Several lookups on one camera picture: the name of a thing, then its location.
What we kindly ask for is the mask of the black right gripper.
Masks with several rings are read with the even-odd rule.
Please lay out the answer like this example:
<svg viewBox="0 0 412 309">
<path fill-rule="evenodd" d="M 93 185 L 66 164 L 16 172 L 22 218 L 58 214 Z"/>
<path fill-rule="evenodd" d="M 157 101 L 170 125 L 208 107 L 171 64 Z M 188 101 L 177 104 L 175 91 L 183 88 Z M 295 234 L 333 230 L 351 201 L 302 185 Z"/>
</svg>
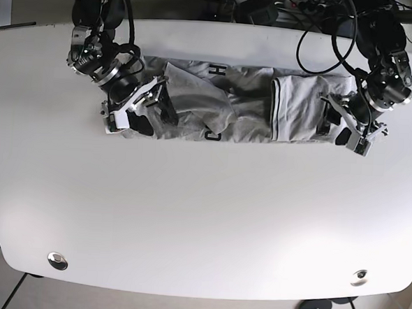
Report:
<svg viewBox="0 0 412 309">
<path fill-rule="evenodd" d="M 101 78 L 101 88 L 107 100 L 101 104 L 104 120 L 129 122 L 129 128 L 144 136 L 153 136 L 152 127 L 146 115 L 140 115 L 140 106 L 159 105 L 162 121 L 178 125 L 179 118 L 172 105 L 165 78 L 154 76 L 148 83 L 140 84 L 135 73 L 109 72 Z"/>
</svg>

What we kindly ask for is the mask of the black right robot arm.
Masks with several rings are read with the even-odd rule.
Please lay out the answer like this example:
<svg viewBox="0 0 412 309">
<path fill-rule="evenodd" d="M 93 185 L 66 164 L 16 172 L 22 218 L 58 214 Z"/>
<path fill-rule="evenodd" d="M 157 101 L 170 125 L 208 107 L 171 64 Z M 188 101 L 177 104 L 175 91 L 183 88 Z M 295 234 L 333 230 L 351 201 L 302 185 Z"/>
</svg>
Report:
<svg viewBox="0 0 412 309">
<path fill-rule="evenodd" d="M 132 129 L 153 136 L 151 122 L 138 112 L 141 107 L 156 107 L 165 124 L 178 125 L 166 76 L 145 74 L 131 0 L 74 1 L 67 64 L 78 75 L 90 77 L 106 95 L 100 111 L 106 133 Z"/>
</svg>

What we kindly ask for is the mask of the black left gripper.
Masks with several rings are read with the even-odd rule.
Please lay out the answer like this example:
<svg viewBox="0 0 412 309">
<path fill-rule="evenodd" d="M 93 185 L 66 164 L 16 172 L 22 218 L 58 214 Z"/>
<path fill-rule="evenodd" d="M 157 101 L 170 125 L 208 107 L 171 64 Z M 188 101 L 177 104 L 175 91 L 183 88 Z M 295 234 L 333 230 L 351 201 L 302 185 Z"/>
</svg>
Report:
<svg viewBox="0 0 412 309">
<path fill-rule="evenodd" d="M 325 107 L 316 134 L 331 136 L 335 145 L 346 145 L 351 133 L 358 133 L 373 144 L 388 136 L 388 126 L 377 121 L 378 111 L 361 93 L 327 94 L 321 99 Z"/>
</svg>

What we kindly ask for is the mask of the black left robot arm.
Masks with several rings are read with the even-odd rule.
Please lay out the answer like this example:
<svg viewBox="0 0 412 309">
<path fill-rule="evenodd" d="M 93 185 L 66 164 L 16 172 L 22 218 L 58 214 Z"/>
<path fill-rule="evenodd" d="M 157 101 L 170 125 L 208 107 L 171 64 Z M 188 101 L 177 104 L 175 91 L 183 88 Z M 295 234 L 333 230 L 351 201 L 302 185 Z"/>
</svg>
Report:
<svg viewBox="0 0 412 309">
<path fill-rule="evenodd" d="M 345 122 L 335 144 L 365 156 L 380 134 L 388 129 L 377 119 L 395 106 L 412 99 L 412 72 L 406 53 L 406 34 L 396 18 L 397 7 L 391 0 L 326 1 L 321 10 L 320 31 L 331 35 L 332 48 L 343 66 L 355 79 L 356 91 L 345 96 L 330 94 L 325 100 L 328 124 Z M 339 28 L 350 29 L 351 48 L 367 59 L 369 70 L 353 68 L 337 46 Z"/>
</svg>

